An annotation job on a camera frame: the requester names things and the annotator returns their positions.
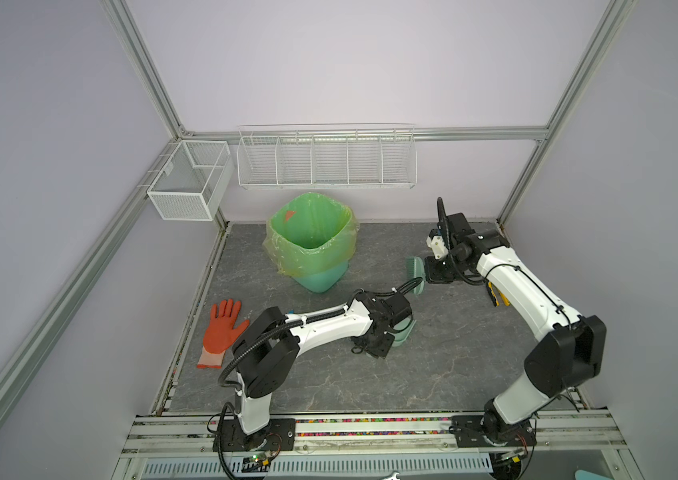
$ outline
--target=white wall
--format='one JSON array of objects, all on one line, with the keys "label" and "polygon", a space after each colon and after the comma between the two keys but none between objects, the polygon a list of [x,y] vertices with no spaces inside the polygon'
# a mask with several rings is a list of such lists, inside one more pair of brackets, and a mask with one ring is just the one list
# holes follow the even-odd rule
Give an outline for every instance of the white wall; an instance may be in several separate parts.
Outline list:
[{"label": "white wall", "polygon": [[[420,142],[413,188],[316,191],[349,205],[361,220],[433,220],[441,196],[446,205],[461,205],[469,218],[497,218],[534,145],[533,140]],[[304,192],[244,190],[235,176],[221,209],[228,220],[264,221]]]},{"label": "white wall", "polygon": [[[0,2],[0,370],[167,138],[98,2]],[[118,253],[0,431],[5,476],[47,478],[46,460],[59,467],[80,458],[111,470],[124,425],[155,393],[205,261],[182,257],[178,270],[168,268],[181,251],[173,242],[207,254],[211,241],[202,243],[209,226],[146,215],[136,230],[145,238],[126,240],[128,256]],[[123,281],[113,283],[116,275]],[[133,276],[145,283],[129,284]],[[75,476],[67,468],[56,478]]]},{"label": "white wall", "polygon": [[215,241],[146,205],[0,430],[0,478],[106,479],[150,413]]},{"label": "white wall", "polygon": [[637,5],[508,232],[545,283],[607,324],[587,389],[644,476],[677,479],[678,2]]},{"label": "white wall", "polygon": [[608,0],[129,0],[188,130],[544,125]]},{"label": "white wall", "polygon": [[167,139],[98,2],[0,2],[0,370]]}]

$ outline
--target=orange glove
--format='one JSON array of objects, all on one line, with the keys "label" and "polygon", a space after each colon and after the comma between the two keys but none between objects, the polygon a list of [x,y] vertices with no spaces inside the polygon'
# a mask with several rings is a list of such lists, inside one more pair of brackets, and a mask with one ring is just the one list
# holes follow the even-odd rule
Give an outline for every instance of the orange glove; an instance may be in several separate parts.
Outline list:
[{"label": "orange glove", "polygon": [[248,320],[244,320],[238,328],[232,328],[238,320],[240,311],[240,300],[235,302],[235,305],[232,304],[232,299],[222,300],[219,303],[219,317],[216,316],[216,304],[211,306],[211,322],[203,336],[203,352],[198,360],[199,369],[221,368],[225,352],[248,327]]}]

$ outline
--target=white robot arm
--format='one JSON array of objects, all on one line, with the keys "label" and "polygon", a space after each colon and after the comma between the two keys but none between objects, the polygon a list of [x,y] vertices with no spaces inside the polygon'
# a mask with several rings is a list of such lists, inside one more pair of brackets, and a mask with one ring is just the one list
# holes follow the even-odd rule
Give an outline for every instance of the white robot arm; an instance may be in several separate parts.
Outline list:
[{"label": "white robot arm", "polygon": [[[486,404],[481,433],[488,442],[502,445],[528,429],[528,419],[565,389],[598,375],[605,325],[560,300],[498,232],[477,234],[462,214],[446,216],[440,199],[438,214],[438,228],[427,241],[435,254],[425,262],[427,282],[490,281],[538,342],[526,357],[523,374]],[[420,281],[413,279],[389,293],[359,290],[347,303],[316,312],[284,315],[277,307],[265,310],[232,347],[235,360],[220,375],[220,385],[235,387],[235,412],[243,433],[267,427],[271,394],[304,352],[350,337],[354,348],[384,357],[395,326],[411,315],[405,294]],[[227,381],[235,369],[238,381]]]},{"label": "white robot arm", "polygon": [[[294,360],[317,346],[351,338],[353,351],[385,357],[394,341],[395,327],[411,316],[405,294],[422,279],[411,279],[386,293],[357,290],[348,302],[316,312],[283,314],[265,310],[232,351],[235,359],[222,371],[219,383],[234,386],[235,414],[244,434],[267,426],[270,398],[286,379]],[[237,382],[227,381],[237,369]]]},{"label": "white robot arm", "polygon": [[526,357],[523,374],[486,404],[485,436],[502,444],[529,427],[528,418],[565,389],[600,373],[605,324],[560,300],[498,232],[478,234],[463,214],[446,216],[440,198],[438,219],[438,228],[427,239],[433,250],[425,261],[427,281],[491,282],[528,323],[538,342]]}]

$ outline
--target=wire basket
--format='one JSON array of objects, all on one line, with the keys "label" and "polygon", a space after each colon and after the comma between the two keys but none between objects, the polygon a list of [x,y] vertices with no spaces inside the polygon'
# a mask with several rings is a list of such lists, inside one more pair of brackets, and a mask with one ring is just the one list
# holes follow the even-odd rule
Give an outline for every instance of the wire basket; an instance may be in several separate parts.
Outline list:
[{"label": "wire basket", "polygon": [[147,194],[163,220],[214,220],[234,169],[227,142],[181,140]]},{"label": "wire basket", "polygon": [[[283,125],[280,128],[295,127]],[[264,131],[240,127],[238,182],[244,188],[413,187],[413,127]]]}]

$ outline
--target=black cable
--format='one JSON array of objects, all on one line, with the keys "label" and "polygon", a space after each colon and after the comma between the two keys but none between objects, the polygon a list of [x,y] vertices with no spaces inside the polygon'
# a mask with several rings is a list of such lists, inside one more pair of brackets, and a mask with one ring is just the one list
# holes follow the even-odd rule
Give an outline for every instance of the black cable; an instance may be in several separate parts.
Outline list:
[{"label": "black cable", "polygon": [[[538,419],[534,422],[533,424],[533,435],[534,438],[536,439],[536,426],[538,425]],[[526,462],[526,467],[523,469],[522,472],[520,472],[520,475],[515,480],[520,480],[523,475],[526,475],[526,472],[528,471],[528,466],[531,465],[531,460],[533,459],[533,452],[536,450],[536,442],[531,446],[531,455],[528,456],[528,461]]]},{"label": "black cable", "polygon": [[549,302],[552,303],[552,304],[555,306],[555,313],[562,313],[562,314],[563,314],[563,316],[565,317],[565,321],[568,322],[568,329],[571,330],[571,319],[569,319],[569,318],[568,318],[568,315],[565,314],[565,310],[563,309],[563,306],[562,306],[562,305],[558,305],[557,303],[555,303],[555,300],[553,300],[552,297],[551,297],[550,295],[548,295],[547,292],[545,292],[544,289],[543,289],[541,286],[539,286],[539,284],[536,283],[536,281],[534,281],[534,279],[531,278],[531,276],[530,276],[529,274],[526,274],[526,272],[525,272],[522,268],[520,268],[520,265],[513,265],[513,264],[496,264],[496,265],[492,266],[492,267],[488,270],[488,273],[486,273],[486,276],[485,276],[486,281],[488,280],[488,275],[490,275],[491,272],[493,272],[493,269],[497,268],[498,266],[511,266],[511,267],[514,268],[516,271],[518,271],[518,272],[520,272],[521,274],[525,275],[526,278],[528,279],[528,281],[530,281],[531,283],[533,283],[534,286],[535,286],[536,288],[538,288],[538,291],[544,293],[544,296],[547,297],[547,300],[549,300]]},{"label": "black cable", "polygon": [[363,293],[363,292],[365,292],[365,290],[363,290],[362,288],[359,288],[359,289],[355,290],[355,291],[352,293],[352,296],[350,297],[350,299],[347,301],[347,306],[352,305],[352,303],[355,301],[355,297],[357,297],[357,294],[358,294],[358,293]]},{"label": "black cable", "polygon": [[232,410],[233,413],[235,413],[235,407],[230,402],[225,402],[225,405],[221,408],[221,412],[219,412],[219,423],[216,426],[218,439],[216,443],[216,452],[219,453],[219,463],[221,464],[221,469],[224,470],[225,475],[227,475],[227,478],[229,478],[229,480],[238,480],[238,477],[236,477],[235,474],[232,473],[232,470],[230,470],[229,466],[227,466],[225,457],[221,454],[221,446],[224,444],[223,438],[221,436],[221,427],[224,424],[225,415],[227,414],[228,408]]},{"label": "black cable", "polygon": [[459,267],[457,267],[457,261],[453,259],[453,254],[451,254],[451,231],[448,226],[446,207],[443,206],[442,197],[437,197],[437,220],[438,228],[440,229],[440,236],[443,237],[443,243],[446,245],[447,251],[446,258],[451,262],[451,267],[453,268],[453,271],[457,273],[462,282],[468,285],[473,286],[482,285],[484,280],[470,280],[466,276],[464,276],[464,273],[461,270],[459,270]]},{"label": "black cable", "polygon": [[403,333],[403,332],[405,332],[406,330],[409,329],[409,327],[411,327],[411,322],[413,321],[413,318],[412,318],[412,317],[407,317],[407,318],[411,318],[411,320],[408,322],[408,325],[406,325],[406,328],[398,330],[398,329],[394,329],[394,328],[392,328],[392,327],[389,327],[389,328],[386,328],[385,331],[387,331],[388,333],[392,333],[393,335],[394,335],[395,333]]},{"label": "black cable", "polygon": [[216,437],[217,431],[211,430],[211,420],[214,419],[214,417],[221,415],[221,413],[215,413],[209,418],[209,421],[205,423],[205,429],[209,431],[209,434],[211,434],[212,437]]},{"label": "black cable", "polygon": [[411,280],[408,280],[406,283],[403,283],[401,286],[397,287],[397,291],[405,295],[417,288],[423,281],[424,279],[421,276],[414,277]]},{"label": "black cable", "polygon": [[221,371],[221,373],[219,374],[219,379],[217,380],[219,386],[237,387],[238,389],[243,388],[243,386],[240,383],[230,382],[227,380],[227,377],[230,375],[230,373],[232,373],[232,370],[234,370],[238,366],[241,360],[243,360],[249,353],[253,352],[254,349],[259,347],[262,343],[266,342],[267,340],[270,340],[272,337],[279,335],[280,333],[283,333],[301,324],[302,324],[301,320],[294,320],[292,322],[286,322],[283,325],[277,326],[275,329],[270,330],[267,333],[262,333],[259,336],[259,338],[257,338],[253,345],[249,346],[248,349],[246,349],[246,351],[238,355],[236,358],[232,359],[232,361],[229,362],[225,369]]},{"label": "black cable", "polygon": [[334,318],[335,316],[339,316],[344,313],[344,308],[340,308],[339,310],[333,310],[331,312],[325,312],[321,313],[320,315],[315,315],[315,316],[309,316],[305,323],[313,323],[313,322],[319,322],[321,320],[328,320],[330,318]]},{"label": "black cable", "polygon": [[569,402],[571,402],[571,405],[573,405],[574,408],[576,408],[576,412],[581,412],[581,410],[579,410],[579,408],[578,408],[578,405],[576,405],[576,402],[574,402],[574,399],[571,398],[571,397],[568,396],[568,395],[565,395],[565,392],[564,392],[564,393],[561,393],[560,395],[558,395],[558,397],[563,397],[563,398],[565,398],[566,400],[568,400]]}]

